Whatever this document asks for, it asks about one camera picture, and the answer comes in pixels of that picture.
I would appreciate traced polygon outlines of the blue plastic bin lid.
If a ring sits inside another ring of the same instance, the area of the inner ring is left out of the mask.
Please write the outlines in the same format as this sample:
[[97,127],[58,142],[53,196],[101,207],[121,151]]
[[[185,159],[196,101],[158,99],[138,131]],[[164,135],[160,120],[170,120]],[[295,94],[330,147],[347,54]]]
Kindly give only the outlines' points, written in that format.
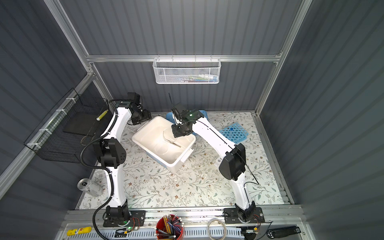
[[[208,118],[208,114],[206,111],[204,110],[200,110],[200,112],[204,115],[204,117],[209,120]],[[175,124],[176,121],[175,121],[175,117],[174,117],[174,114],[172,112],[169,112],[166,114],[166,120],[170,121],[171,123]]]

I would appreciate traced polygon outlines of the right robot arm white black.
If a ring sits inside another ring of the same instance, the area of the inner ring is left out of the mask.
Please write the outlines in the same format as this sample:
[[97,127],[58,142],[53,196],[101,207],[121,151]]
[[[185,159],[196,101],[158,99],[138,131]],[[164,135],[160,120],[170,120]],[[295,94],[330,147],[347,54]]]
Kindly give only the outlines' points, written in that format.
[[235,194],[238,218],[243,223],[249,222],[253,218],[256,204],[251,200],[246,188],[247,162],[244,145],[237,145],[227,139],[198,110],[173,107],[172,113],[175,121],[172,132],[175,138],[196,133],[218,153],[216,165],[221,175],[230,181]]

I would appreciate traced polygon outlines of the blue test tube rack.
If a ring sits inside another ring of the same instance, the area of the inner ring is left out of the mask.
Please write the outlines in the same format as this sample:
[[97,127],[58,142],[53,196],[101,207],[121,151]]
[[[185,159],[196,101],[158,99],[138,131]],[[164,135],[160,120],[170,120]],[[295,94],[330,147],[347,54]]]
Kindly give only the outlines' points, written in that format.
[[[235,127],[236,130],[234,132],[230,131],[231,127]],[[236,145],[245,141],[249,135],[249,133],[239,123],[234,123],[225,127],[223,130],[220,130],[220,133]]]

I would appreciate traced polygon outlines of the white plastic storage bin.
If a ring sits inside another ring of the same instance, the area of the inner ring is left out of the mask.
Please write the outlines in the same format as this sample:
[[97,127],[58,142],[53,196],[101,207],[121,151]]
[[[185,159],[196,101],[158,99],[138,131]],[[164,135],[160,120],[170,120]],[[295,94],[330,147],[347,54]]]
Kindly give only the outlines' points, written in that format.
[[133,135],[132,140],[171,173],[179,171],[193,153],[194,135],[175,138],[172,123],[157,116]]

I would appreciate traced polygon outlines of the red pencil cup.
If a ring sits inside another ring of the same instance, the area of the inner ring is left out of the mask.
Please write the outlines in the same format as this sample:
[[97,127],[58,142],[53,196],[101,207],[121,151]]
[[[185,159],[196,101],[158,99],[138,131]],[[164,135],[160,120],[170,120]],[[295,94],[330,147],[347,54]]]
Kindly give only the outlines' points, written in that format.
[[156,225],[158,240],[183,240],[185,228],[183,220],[177,215],[165,215]]

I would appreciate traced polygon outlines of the clear petri dish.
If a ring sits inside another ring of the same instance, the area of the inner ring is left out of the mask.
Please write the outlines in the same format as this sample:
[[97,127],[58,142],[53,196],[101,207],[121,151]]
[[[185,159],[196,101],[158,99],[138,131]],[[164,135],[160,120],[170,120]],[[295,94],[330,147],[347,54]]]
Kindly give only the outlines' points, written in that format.
[[158,156],[166,155],[169,151],[170,144],[167,142],[159,142],[155,145],[155,152]]
[[174,143],[176,139],[174,138],[174,134],[171,127],[165,128],[163,131],[163,138],[165,141],[169,143]]

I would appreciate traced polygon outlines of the yellow marker bottle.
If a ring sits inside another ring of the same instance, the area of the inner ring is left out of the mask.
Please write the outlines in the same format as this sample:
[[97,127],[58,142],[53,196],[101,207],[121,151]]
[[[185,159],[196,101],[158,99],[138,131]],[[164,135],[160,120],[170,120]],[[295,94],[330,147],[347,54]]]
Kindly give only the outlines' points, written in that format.
[[79,228],[79,229],[73,229],[67,231],[67,236],[74,236],[74,235],[81,235],[81,234],[88,234],[92,231],[92,227],[85,227],[85,228]]

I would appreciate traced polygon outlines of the white test tube rack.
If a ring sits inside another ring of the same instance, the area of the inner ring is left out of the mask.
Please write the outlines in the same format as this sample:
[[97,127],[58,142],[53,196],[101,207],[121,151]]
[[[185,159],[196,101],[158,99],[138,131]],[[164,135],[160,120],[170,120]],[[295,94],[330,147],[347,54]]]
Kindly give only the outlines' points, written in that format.
[[215,166],[217,169],[220,167],[220,165],[221,165],[221,163],[222,163],[222,160],[223,160],[223,158],[221,158],[221,157],[218,157],[218,158],[215,160],[215,162],[214,162],[214,166]]

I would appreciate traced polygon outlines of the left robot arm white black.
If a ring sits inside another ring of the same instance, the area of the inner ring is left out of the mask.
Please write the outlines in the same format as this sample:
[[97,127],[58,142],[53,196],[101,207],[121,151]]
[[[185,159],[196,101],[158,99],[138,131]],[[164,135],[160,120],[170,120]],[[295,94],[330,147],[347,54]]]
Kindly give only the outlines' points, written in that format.
[[93,143],[98,162],[107,169],[107,187],[110,194],[106,204],[105,221],[113,225],[126,226],[131,220],[127,197],[123,187],[123,164],[127,152],[120,140],[128,124],[141,124],[152,118],[148,110],[143,109],[140,100],[118,100],[115,104],[113,117],[101,139]]

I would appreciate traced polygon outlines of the black device on shelf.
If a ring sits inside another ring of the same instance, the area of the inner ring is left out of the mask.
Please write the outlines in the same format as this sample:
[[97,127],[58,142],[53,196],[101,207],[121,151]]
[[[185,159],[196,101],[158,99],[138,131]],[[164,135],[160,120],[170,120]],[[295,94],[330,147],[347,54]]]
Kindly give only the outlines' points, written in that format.
[[269,229],[266,233],[269,239],[285,238],[291,235],[300,234],[301,229],[297,226],[281,227],[276,229]]

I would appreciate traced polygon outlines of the metal can at edge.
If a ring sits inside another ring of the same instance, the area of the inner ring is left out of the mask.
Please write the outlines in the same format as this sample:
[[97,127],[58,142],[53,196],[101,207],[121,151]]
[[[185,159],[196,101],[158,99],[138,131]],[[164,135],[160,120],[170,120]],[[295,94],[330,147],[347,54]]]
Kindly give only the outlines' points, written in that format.
[[92,197],[99,197],[103,194],[103,187],[88,178],[81,179],[77,183],[77,188]]

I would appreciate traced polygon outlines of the yellow marker in basket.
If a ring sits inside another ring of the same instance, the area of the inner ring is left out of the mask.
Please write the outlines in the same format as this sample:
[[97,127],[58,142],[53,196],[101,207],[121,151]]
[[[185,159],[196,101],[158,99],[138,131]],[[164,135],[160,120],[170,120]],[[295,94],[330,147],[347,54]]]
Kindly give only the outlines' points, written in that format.
[[96,120],[100,121],[104,116],[107,115],[108,112],[109,112],[109,110],[103,111],[99,116],[97,116]]

